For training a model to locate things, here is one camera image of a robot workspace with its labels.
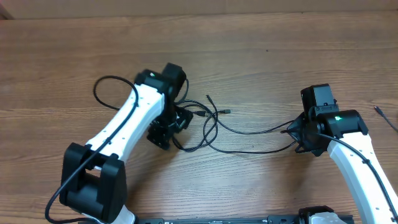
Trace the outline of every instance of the table surface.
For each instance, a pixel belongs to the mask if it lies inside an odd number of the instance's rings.
[[[115,114],[93,98],[97,78],[133,80],[167,62],[187,73],[189,99],[209,106],[209,94],[219,109],[233,110],[220,120],[244,131],[296,118],[300,90],[329,83],[341,110],[361,113],[398,190],[397,133],[373,109],[379,105],[397,123],[397,20],[398,11],[0,21],[0,223],[46,223],[65,149],[86,143]],[[109,81],[99,96],[120,106],[129,91]],[[185,146],[202,138],[204,120],[195,116],[177,135]],[[291,141],[279,132],[221,129],[214,145],[271,151]],[[187,153],[142,138],[126,170],[127,206],[139,217],[263,217],[328,205],[360,222],[327,153]],[[51,215],[78,216],[58,202]]]

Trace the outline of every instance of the wooden table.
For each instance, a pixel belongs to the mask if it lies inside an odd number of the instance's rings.
[[[60,185],[71,142],[86,143],[114,116],[92,96],[95,80],[133,80],[167,62],[183,67],[188,98],[209,94],[225,124],[240,130],[276,126],[298,116],[300,90],[329,83],[341,110],[365,120],[384,172],[398,190],[398,11],[115,17],[0,21],[0,223],[46,223],[44,207]],[[129,88],[102,83],[99,96],[121,105]],[[202,138],[194,117],[177,137]],[[222,149],[270,151],[291,142],[279,132],[241,136],[224,129]],[[328,205],[357,208],[325,153],[222,154],[163,151],[142,138],[127,163],[127,206],[139,217],[263,217]],[[76,213],[56,202],[54,218]]]

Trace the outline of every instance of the wall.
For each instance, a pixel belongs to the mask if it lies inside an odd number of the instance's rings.
[[[396,10],[398,0],[0,0],[15,19]]]

